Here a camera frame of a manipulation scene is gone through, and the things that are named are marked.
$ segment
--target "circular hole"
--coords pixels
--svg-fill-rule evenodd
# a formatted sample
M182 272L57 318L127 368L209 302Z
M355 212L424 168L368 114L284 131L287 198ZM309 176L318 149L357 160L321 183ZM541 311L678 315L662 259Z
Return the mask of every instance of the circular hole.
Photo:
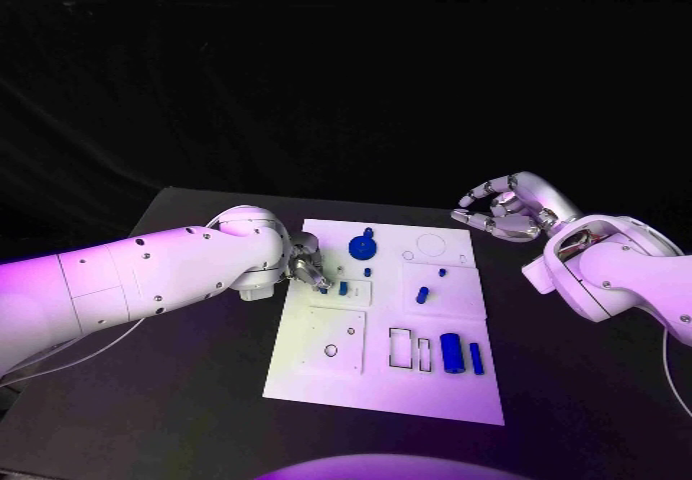
M336 345L328 345L325 347L325 354L328 357L333 357L336 355Z

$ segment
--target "blue object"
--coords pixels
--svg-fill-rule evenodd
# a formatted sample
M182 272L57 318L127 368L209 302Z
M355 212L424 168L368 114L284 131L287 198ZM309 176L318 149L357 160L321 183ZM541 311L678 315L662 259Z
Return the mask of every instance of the blue object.
M416 301L423 305L426 303L426 299L429 298L430 289L429 287L421 287L419 291L419 296L416 297Z
M355 237L349 243L349 253L357 260L370 260L378 252L378 244L372 239L372 228L365 229L364 235Z
M440 335L443 344L443 363L447 373L462 373L466 371L465 357L462 355L462 339L456 333Z
M472 349L472 362L473 362L473 373L476 375L483 375L483 362L481 360L481 349L479 349L479 344L472 343L469 344L469 347Z

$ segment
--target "rectangular slot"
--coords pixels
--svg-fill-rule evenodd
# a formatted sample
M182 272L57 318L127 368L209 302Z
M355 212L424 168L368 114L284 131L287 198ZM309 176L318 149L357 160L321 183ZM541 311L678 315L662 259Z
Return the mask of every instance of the rectangular slot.
M421 372L433 372L433 360L430 358L430 340L419 339L419 370Z
M414 343L411 330L390 329L390 366L414 369Z

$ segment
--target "table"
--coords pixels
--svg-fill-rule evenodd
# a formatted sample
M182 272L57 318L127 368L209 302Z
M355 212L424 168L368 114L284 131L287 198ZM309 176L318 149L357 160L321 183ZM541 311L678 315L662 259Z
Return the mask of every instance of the table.
M133 236L204 225L243 204L270 209L289 231L306 218L466 228L447 210L166 188ZM0 470L247 479L323 457L400 453L535 479L687 478L692 420L664 377L661 325L639 311L602 324L581 319L522 276L541 243L476 230L472 241L505 427L263 398L284 282L271 299L244 302L230 291L148 319L93 360L35 379L0 423ZM129 327L93 334L51 366ZM684 383L692 352L672 347Z

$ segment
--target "robotic hand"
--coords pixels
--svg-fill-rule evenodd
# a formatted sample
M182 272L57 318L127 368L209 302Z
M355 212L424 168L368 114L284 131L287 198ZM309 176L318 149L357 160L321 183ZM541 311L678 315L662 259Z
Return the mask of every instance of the robotic hand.
M220 229L209 228L215 222ZM293 238L267 210L243 205L184 227L0 265L0 377L36 352L104 328L238 290L269 298L297 279L331 288L318 238Z
M498 193L492 215L466 207ZM452 217L511 242L548 235L544 255L522 272L537 290L558 290L574 311L600 322L632 307L651 313L692 346L692 257L630 217L584 216L530 172L496 178L462 198Z

